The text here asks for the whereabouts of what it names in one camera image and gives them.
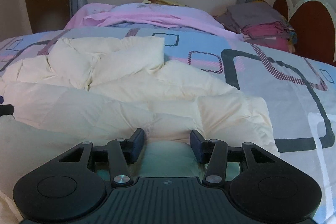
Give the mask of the yellow patterned pillow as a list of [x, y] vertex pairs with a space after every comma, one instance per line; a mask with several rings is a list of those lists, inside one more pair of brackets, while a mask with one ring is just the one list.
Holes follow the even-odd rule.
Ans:
[[177, 7], [187, 7], [187, 5], [183, 5], [173, 1], [166, 0], [143, 0], [144, 4], [156, 4], [156, 5], [165, 5], [165, 6], [177, 6]]

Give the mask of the red heart headboard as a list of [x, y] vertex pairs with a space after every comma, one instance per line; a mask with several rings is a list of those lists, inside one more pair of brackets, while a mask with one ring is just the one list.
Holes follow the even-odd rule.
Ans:
[[297, 34], [295, 53], [335, 66], [335, 9], [325, 0], [275, 0], [273, 8]]

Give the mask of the pink blanket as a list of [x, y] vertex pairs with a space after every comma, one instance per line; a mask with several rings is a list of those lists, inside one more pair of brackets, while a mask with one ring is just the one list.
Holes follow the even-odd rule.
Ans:
[[90, 3], [80, 8], [65, 28], [106, 27], [123, 22], [151, 24], [163, 28], [188, 27], [226, 39], [244, 41], [242, 34], [225, 29], [203, 10], [146, 3], [119, 6]]

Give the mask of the patterned bed sheet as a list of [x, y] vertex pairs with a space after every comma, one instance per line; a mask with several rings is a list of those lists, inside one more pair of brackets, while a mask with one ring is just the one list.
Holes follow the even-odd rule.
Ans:
[[1, 42], [1, 76], [13, 63], [48, 55], [61, 38], [155, 37], [165, 61], [207, 72], [268, 108], [276, 156], [322, 190], [316, 223], [335, 223], [335, 67], [272, 48], [197, 31], [152, 27], [84, 27]]

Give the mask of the cream white puffy jacket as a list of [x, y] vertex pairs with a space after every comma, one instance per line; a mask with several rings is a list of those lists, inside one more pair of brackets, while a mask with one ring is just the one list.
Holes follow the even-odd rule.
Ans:
[[202, 176], [190, 132], [278, 154], [265, 101], [195, 67], [164, 59], [163, 38], [61, 38], [48, 55], [19, 60], [1, 76], [14, 106], [1, 118], [1, 223], [18, 223], [13, 187], [83, 142], [106, 145], [146, 133], [136, 176]]

